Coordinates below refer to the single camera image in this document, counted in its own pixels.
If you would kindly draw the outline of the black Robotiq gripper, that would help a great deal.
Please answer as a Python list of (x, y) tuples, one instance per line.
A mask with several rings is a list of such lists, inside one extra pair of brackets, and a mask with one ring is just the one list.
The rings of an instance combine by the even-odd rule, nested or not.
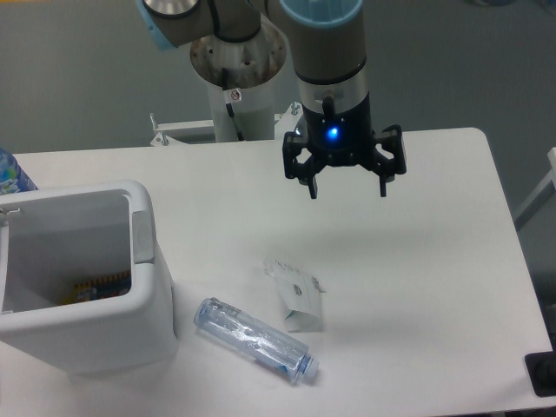
[[(326, 122), (322, 99), (334, 92), (335, 118)], [(301, 102), (306, 122), (304, 138), (287, 131), (282, 143), (284, 175), (308, 187), (311, 199), (317, 198), (317, 168), (361, 165), (379, 178), (380, 196), (387, 196), (387, 184), (396, 175), (407, 173), (407, 158), (400, 125), (391, 125), (376, 134), (372, 130), (367, 84), (347, 80), (333, 84), (301, 82)], [(306, 149), (309, 157), (299, 162)]]

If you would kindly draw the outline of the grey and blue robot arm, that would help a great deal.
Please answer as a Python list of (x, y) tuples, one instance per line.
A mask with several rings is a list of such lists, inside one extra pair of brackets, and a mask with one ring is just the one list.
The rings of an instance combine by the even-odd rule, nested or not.
[(250, 89), (268, 84), (293, 61), (305, 122), (285, 134), (285, 176), (317, 193), (326, 167), (361, 166), (381, 186), (407, 170), (402, 131), (372, 128), (360, 1), (140, 1), (161, 49), (190, 47), (197, 74), (215, 85), (232, 138), (248, 138)]

